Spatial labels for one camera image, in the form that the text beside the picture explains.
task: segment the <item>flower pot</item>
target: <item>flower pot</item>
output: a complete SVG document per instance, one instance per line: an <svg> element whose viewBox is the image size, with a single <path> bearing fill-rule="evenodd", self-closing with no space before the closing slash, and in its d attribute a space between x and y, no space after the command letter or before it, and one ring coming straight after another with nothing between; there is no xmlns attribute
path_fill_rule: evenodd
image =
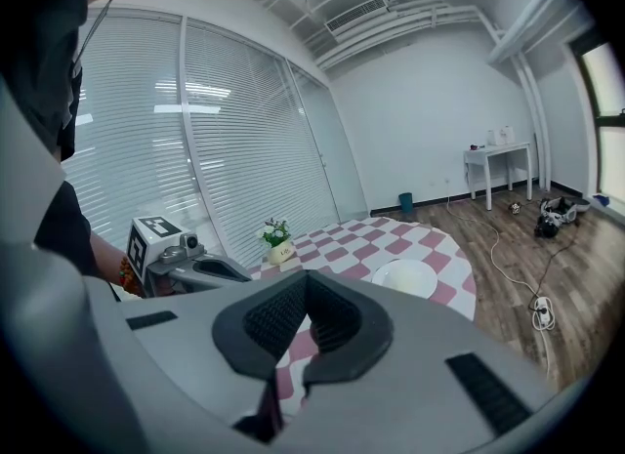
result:
<svg viewBox="0 0 625 454"><path fill-rule="evenodd" d="M285 240L281 244L270 249L267 259L272 265L280 265L285 262L295 253L295 248L291 244L290 240Z"/></svg>

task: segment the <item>person's arm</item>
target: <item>person's arm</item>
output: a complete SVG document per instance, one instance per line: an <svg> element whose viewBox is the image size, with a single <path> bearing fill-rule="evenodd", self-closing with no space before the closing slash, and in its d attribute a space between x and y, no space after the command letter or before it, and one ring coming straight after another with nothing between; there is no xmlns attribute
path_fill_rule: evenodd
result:
<svg viewBox="0 0 625 454"><path fill-rule="evenodd" d="M91 232L90 242L96 257L96 264L103 279L119 285L119 268L121 267L121 261L126 256L124 252L111 246L94 232Z"/></svg>

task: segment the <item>wooden floor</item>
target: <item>wooden floor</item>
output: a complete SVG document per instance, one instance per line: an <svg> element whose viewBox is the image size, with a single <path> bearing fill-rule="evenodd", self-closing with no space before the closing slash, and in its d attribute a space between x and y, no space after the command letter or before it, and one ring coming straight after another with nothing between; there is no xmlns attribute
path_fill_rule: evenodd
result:
<svg viewBox="0 0 625 454"><path fill-rule="evenodd" d="M625 228L591 209L581 215L580 227L565 226L554 239L534 237L538 202L549 194L534 189L527 202L525 187L492 196L492 211L485 209L485 197L456 201L450 210L462 217L493 225L501 236L495 248L497 265L510 277L538 286L550 256L577 236L574 244L551 262L541 292L554 305L556 327L546 332L550 356L550 380L559 390L596 369L623 316L625 290ZM508 206L523 204L513 216ZM476 324L499 341L538 362L547 369L540 334L532 328L527 304L531 293L506 280L490 262L490 247L496 236L488 227L450 216L446 204L415 208L409 214L383 213L404 222L420 222L450 233L471 262L478 286Z"/></svg>

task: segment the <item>pink and white tablecloth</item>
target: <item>pink and white tablecloth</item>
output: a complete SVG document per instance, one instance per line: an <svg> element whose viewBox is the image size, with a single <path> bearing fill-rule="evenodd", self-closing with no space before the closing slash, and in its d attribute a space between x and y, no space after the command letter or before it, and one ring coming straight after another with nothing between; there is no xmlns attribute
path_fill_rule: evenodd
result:
<svg viewBox="0 0 625 454"><path fill-rule="evenodd" d="M267 259L250 269L252 278L268 278L282 271L318 269L370 281L376 270L400 258L420 260L434 269L438 285L430 298L470 320L476 312L476 283L471 265L448 233L416 223L389 218L367 218L331 225L296 238L296 253L277 267ZM317 347L311 338L308 317L276 372L282 412L295 414L304 398L302 373Z"/></svg>

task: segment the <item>blue object on floor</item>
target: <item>blue object on floor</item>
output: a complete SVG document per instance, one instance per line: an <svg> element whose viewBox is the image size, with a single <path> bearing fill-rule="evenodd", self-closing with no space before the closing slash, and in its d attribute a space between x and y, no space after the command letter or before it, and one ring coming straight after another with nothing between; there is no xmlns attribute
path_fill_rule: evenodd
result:
<svg viewBox="0 0 625 454"><path fill-rule="evenodd" d="M401 211L410 213L412 211L412 193L401 193L399 195L399 204L401 204Z"/></svg>
<svg viewBox="0 0 625 454"><path fill-rule="evenodd" d="M600 193L598 193L597 195L593 195L593 197L595 197L602 206L609 206L609 197L607 197L606 195L601 195Z"/></svg>

